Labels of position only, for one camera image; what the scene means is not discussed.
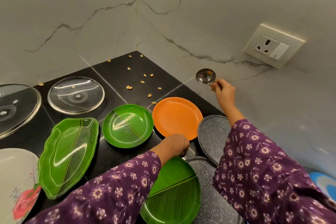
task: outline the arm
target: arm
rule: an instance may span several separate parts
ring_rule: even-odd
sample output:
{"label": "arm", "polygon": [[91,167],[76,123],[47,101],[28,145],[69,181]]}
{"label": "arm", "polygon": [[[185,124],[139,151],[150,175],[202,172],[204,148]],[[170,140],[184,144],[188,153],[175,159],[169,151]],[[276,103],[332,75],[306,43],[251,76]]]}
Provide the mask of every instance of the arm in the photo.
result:
{"label": "arm", "polygon": [[334,223],[335,202],[304,169],[248,120],[230,113],[235,108],[225,110],[232,129],[213,186],[231,206],[250,224]]}
{"label": "arm", "polygon": [[188,148],[183,135],[169,136],[150,151],[88,181],[28,224],[134,223],[161,167]]}

